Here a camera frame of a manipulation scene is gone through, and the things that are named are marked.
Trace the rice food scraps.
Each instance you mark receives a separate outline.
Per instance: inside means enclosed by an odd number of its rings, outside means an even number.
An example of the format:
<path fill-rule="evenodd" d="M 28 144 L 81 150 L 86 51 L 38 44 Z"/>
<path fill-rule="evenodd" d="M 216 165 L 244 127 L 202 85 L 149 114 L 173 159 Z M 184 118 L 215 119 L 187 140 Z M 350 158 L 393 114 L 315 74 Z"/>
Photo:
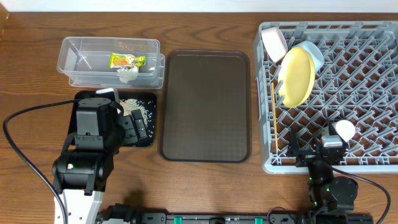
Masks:
<path fill-rule="evenodd" d="M 140 110 L 144 124 L 148 130 L 149 137 L 153 138 L 155 133 L 155 112 L 156 105 L 154 100 L 137 100 L 137 99 L 125 99 L 121 100 L 120 104 L 124 108 L 124 116 L 128 112 L 134 110 Z"/>

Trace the pale green cup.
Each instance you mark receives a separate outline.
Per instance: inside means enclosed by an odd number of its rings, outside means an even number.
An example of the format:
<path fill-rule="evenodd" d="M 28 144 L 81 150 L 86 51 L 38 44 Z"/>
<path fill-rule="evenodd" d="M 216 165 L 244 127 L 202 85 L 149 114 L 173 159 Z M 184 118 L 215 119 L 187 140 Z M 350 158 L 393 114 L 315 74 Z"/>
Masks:
<path fill-rule="evenodd" d="M 345 142 L 349 142 L 349 140 L 351 140 L 356 133 L 354 124 L 345 119 L 334 122 L 331 125 Z"/>

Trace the white tissue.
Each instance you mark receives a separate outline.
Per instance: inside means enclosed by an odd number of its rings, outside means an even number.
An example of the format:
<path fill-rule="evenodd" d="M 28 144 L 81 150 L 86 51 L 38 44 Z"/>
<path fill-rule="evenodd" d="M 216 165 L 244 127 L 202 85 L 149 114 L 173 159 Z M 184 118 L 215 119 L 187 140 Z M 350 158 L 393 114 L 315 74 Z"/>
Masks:
<path fill-rule="evenodd" d="M 119 80 L 123 83 L 129 83 L 137 78 L 139 74 L 138 67 L 120 68 L 117 69 Z"/>

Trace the long wooden chopstick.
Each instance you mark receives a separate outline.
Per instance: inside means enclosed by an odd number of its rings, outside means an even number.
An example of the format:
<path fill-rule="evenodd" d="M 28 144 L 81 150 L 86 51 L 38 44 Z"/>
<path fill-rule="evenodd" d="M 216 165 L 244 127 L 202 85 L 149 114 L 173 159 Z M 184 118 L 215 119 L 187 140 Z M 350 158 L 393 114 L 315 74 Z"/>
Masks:
<path fill-rule="evenodd" d="M 271 82 L 271 98 L 272 98 L 272 113 L 273 113 L 273 125 L 274 125 L 274 136 L 275 136 L 275 154 L 278 154 L 279 145 L 278 145 L 277 118 L 276 118 L 276 108 L 275 108 L 275 88 L 274 88 L 274 83 L 272 82 Z"/>

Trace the green snack wrapper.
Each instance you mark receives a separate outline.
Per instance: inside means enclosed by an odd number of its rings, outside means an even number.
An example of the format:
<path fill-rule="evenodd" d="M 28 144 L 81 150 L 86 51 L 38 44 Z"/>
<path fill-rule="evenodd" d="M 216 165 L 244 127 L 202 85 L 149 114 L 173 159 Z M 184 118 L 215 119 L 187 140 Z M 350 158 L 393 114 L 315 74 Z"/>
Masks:
<path fill-rule="evenodd" d="M 142 67 L 146 64 L 146 56 L 135 56 L 133 54 L 112 53 L 109 59 L 110 68 L 132 68 Z"/>

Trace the yellow plate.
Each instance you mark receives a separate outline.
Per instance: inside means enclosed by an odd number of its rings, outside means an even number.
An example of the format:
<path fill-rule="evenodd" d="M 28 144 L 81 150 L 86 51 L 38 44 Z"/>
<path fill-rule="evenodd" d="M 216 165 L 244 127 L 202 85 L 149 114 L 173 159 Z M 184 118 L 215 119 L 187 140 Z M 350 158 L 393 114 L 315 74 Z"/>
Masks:
<path fill-rule="evenodd" d="M 289 108 L 302 105 L 312 92 L 315 81 L 315 65 L 312 56 L 302 47 L 295 47 L 285 55 L 278 74 L 282 83 L 278 94 Z"/>

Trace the light blue bowl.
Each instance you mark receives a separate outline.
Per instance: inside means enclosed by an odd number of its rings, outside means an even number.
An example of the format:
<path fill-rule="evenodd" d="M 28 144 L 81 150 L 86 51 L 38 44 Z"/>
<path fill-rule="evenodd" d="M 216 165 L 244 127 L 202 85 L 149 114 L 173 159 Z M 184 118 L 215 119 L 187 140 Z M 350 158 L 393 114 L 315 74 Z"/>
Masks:
<path fill-rule="evenodd" d="M 322 66 L 325 64 L 325 59 L 323 57 L 323 54 L 321 53 L 320 49 L 312 42 L 310 41 L 303 41 L 295 47 L 301 47 L 304 50 L 306 50 L 312 57 L 314 66 L 315 66 L 315 71 L 319 72 Z"/>

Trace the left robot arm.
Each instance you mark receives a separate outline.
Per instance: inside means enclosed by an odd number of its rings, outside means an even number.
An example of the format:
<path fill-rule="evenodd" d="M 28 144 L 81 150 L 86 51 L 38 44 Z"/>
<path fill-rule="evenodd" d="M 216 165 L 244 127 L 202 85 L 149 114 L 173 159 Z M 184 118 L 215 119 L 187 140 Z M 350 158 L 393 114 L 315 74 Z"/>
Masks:
<path fill-rule="evenodd" d="M 76 131 L 53 164 L 55 223 L 94 223 L 103 201 L 114 156 L 123 145 L 148 136 L 140 110 L 124 114 L 118 100 L 78 101 Z"/>

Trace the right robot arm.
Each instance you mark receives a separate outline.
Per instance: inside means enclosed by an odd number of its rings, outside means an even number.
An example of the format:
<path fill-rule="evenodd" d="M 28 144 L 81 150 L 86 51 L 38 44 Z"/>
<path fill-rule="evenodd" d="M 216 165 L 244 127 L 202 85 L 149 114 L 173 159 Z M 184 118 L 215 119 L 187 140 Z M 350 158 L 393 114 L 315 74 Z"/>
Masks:
<path fill-rule="evenodd" d="M 323 136 L 321 143 L 302 149 L 294 129 L 287 154 L 295 157 L 296 167 L 306 167 L 310 175 L 309 196 L 315 208 L 299 218 L 299 223 L 347 223 L 346 213 L 354 210 L 358 183 L 345 176 L 335 177 L 333 165 L 343 159 L 347 143 L 335 132 Z"/>

